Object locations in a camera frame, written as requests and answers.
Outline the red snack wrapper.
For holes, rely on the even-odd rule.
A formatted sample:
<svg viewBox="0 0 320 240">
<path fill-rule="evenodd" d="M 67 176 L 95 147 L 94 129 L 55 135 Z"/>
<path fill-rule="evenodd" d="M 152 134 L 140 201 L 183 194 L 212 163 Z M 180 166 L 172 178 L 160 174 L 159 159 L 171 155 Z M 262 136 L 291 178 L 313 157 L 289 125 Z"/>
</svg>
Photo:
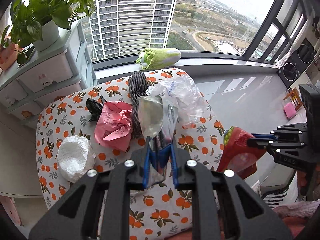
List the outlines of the red snack wrapper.
<svg viewBox="0 0 320 240">
<path fill-rule="evenodd" d="M 223 154 L 217 172 L 233 170 L 241 179 L 257 171 L 256 162 L 266 153 L 265 149 L 249 147 L 247 141 L 252 134 L 232 126 L 223 136 Z"/>
</svg>

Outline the silver foil wrapper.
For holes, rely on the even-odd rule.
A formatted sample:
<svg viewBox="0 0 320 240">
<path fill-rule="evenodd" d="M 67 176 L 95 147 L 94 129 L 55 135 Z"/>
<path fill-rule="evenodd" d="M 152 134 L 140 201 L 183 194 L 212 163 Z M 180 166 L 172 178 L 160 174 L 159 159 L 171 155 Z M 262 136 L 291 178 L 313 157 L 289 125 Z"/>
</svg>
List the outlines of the silver foil wrapper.
<svg viewBox="0 0 320 240">
<path fill-rule="evenodd" d="M 150 137 L 153 152 L 151 163 L 158 172 L 157 183 L 161 180 L 158 165 L 158 152 L 171 143 L 178 118 L 177 107 L 161 96 L 142 96 L 139 101 L 138 117 L 142 134 L 146 140 Z"/>
</svg>

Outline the pink paper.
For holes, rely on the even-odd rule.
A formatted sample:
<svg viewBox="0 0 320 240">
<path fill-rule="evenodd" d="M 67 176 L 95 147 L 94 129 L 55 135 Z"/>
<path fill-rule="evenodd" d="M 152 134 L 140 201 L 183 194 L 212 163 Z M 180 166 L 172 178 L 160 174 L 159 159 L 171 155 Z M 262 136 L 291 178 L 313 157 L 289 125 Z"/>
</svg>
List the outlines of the pink paper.
<svg viewBox="0 0 320 240">
<path fill-rule="evenodd" d="M 132 127 L 132 105 L 123 101 L 107 101 L 94 130 L 96 142 L 108 148 L 126 152 Z"/>
</svg>

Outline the pink sponge block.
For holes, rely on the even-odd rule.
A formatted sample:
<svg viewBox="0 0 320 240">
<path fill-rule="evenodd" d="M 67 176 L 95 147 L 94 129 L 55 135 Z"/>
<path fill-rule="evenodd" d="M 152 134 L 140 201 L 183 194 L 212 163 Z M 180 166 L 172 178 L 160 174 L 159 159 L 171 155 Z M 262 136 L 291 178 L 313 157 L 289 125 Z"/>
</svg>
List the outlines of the pink sponge block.
<svg viewBox="0 0 320 240">
<path fill-rule="evenodd" d="M 283 111 L 285 113 L 285 116 L 288 120 L 292 119 L 293 117 L 296 116 L 296 108 L 293 102 L 288 102 L 284 108 Z"/>
</svg>

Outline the small wooden chair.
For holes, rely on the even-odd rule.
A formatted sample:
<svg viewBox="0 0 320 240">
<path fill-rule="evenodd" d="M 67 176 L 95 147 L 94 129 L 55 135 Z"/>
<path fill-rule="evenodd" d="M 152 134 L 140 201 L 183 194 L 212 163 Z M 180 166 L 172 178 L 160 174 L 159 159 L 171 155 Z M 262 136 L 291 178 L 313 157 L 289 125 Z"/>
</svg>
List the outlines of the small wooden chair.
<svg viewBox="0 0 320 240">
<path fill-rule="evenodd" d="M 283 98 L 284 101 L 290 100 L 293 106 L 295 107 L 295 110 L 298 111 L 300 110 L 301 107 L 303 107 L 303 102 L 299 96 L 299 91 L 295 87 L 293 89 L 290 89 L 285 97 Z"/>
</svg>

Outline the orange print table cloth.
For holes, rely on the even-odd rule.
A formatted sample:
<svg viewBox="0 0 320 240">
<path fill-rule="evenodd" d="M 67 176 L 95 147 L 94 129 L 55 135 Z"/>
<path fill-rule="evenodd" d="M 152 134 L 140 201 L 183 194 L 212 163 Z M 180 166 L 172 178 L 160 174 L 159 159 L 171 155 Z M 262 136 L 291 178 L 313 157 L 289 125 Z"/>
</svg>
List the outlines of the orange print table cloth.
<svg viewBox="0 0 320 240">
<path fill-rule="evenodd" d="M 63 178 L 56 159 L 63 140 L 77 135 L 86 137 L 96 155 L 95 169 L 105 172 L 129 159 L 145 144 L 132 139 L 127 151 L 103 147 L 94 138 L 95 122 L 90 121 L 86 100 L 131 102 L 129 80 L 122 77 L 94 87 L 59 96 L 39 114 L 36 128 L 36 160 L 39 183 L 46 206 L 51 208 L 71 187 Z M 203 102 L 203 112 L 187 126 L 176 125 L 177 146 L 211 170 L 217 169 L 223 153 L 225 130 L 212 107 Z M 190 191 L 177 191 L 171 176 L 145 191 L 130 193 L 130 238 L 165 239 L 188 230 L 192 225 Z"/>
</svg>

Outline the clear crumpled plastic bag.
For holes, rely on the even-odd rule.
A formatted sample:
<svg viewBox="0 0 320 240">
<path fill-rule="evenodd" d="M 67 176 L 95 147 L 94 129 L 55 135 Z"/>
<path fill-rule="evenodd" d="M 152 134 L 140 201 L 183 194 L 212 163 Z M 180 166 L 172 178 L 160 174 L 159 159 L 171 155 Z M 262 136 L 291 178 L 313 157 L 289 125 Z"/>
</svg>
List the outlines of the clear crumpled plastic bag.
<svg viewBox="0 0 320 240">
<path fill-rule="evenodd" d="M 206 101 L 193 79 L 187 74 L 149 86 L 146 93 L 149 96 L 159 95 L 177 107 L 178 122 L 184 127 L 191 126 L 204 117 Z"/>
</svg>

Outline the black foam net sleeve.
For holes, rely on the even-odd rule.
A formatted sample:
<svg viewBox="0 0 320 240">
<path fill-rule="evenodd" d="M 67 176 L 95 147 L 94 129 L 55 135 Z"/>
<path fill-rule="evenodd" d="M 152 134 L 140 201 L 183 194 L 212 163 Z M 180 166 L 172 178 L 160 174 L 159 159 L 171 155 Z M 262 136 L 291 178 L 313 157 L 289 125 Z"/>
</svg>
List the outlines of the black foam net sleeve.
<svg viewBox="0 0 320 240">
<path fill-rule="evenodd" d="M 142 96 L 147 96 L 146 90 L 148 89 L 149 84 L 146 80 L 146 75 L 142 71 L 137 71 L 132 74 L 129 78 L 129 93 L 131 96 L 132 103 L 132 137 L 138 138 L 142 135 L 142 130 L 140 127 L 138 109 L 139 101 Z"/>
</svg>

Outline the black crumpled plastic bag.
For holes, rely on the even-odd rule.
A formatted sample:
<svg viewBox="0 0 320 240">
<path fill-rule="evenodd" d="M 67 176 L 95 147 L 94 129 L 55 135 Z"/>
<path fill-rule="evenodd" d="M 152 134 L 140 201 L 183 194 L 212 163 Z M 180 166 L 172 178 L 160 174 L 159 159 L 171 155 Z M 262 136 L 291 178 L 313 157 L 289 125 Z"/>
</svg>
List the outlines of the black crumpled plastic bag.
<svg viewBox="0 0 320 240">
<path fill-rule="evenodd" d="M 86 100 L 86 107 L 88 111 L 91 113 L 91 117 L 88 122 L 98 121 L 100 118 L 100 115 L 103 110 L 103 106 L 106 100 L 101 95 L 100 100 L 94 100 L 94 99 L 87 99 Z"/>
</svg>

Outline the black speaker box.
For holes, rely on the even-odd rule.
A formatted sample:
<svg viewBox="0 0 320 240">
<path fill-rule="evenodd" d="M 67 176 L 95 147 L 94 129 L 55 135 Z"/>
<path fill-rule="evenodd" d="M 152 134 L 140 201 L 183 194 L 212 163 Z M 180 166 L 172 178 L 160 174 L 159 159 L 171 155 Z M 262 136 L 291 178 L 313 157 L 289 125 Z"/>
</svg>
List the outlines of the black speaker box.
<svg viewBox="0 0 320 240">
<path fill-rule="evenodd" d="M 281 68 L 277 71 L 278 76 L 289 87 L 303 74 L 310 65 L 315 55 L 314 47 L 307 38 L 304 38 L 301 45 L 291 53 Z"/>
</svg>

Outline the green cabbage plush toy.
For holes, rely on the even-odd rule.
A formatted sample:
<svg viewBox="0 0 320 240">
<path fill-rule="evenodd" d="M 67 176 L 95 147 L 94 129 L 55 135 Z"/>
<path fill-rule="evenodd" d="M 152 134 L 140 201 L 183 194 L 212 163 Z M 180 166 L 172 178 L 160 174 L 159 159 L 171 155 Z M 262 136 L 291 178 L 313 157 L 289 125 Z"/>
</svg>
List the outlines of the green cabbage plush toy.
<svg viewBox="0 0 320 240">
<path fill-rule="evenodd" d="M 181 52 L 176 48 L 145 48 L 139 53 L 136 63 L 142 70 L 158 70 L 170 67 L 181 59 Z"/>
</svg>

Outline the green white drawer cabinet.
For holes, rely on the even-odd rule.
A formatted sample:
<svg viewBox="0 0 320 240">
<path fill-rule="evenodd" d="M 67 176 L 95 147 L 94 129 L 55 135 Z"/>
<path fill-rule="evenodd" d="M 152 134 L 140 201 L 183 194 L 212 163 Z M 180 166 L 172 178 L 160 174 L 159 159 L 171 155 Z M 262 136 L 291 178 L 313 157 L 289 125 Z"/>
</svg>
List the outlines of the green white drawer cabinet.
<svg viewBox="0 0 320 240">
<path fill-rule="evenodd" d="M 98 84 L 80 22 L 60 29 L 59 39 L 30 60 L 1 72 L 1 109 L 35 127 L 44 107 Z"/>
</svg>

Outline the white plant pot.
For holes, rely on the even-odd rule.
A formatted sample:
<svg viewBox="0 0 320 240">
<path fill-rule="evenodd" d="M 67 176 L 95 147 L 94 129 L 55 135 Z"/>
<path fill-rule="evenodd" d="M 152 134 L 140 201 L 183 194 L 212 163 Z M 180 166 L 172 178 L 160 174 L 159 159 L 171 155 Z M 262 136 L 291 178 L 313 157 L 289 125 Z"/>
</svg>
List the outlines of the white plant pot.
<svg viewBox="0 0 320 240">
<path fill-rule="evenodd" d="M 42 27 L 43 40 L 33 42 L 33 46 L 37 52 L 44 51 L 54 44 L 59 37 L 59 28 L 55 22 L 51 20 Z"/>
</svg>

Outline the pink animal figure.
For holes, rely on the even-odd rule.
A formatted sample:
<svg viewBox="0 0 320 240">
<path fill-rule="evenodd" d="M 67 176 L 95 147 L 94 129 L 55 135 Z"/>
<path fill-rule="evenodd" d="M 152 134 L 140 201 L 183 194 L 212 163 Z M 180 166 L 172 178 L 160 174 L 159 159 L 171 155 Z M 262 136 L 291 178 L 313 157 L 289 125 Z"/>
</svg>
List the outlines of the pink animal figure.
<svg viewBox="0 0 320 240">
<path fill-rule="evenodd" d="M 17 56 L 22 50 L 23 49 L 18 44 L 12 42 L 7 48 L 3 48 L 1 46 L 1 70 L 7 70 L 9 67 L 11 67 L 11 65 L 16 62 Z"/>
</svg>

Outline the green pothos plant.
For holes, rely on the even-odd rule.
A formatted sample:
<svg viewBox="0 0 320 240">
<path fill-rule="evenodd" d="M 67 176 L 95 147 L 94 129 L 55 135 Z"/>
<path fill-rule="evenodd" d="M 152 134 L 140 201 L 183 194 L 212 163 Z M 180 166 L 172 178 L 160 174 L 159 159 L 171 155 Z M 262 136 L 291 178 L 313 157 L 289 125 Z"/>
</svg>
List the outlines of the green pothos plant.
<svg viewBox="0 0 320 240">
<path fill-rule="evenodd" d="M 53 20 L 58 28 L 70 30 L 73 22 L 91 16 L 95 8 L 94 0 L 16 0 L 10 8 L 11 23 L 1 32 L 1 46 L 18 44 L 23 50 L 16 61 L 22 65 L 33 42 L 43 40 L 46 23 Z"/>
</svg>

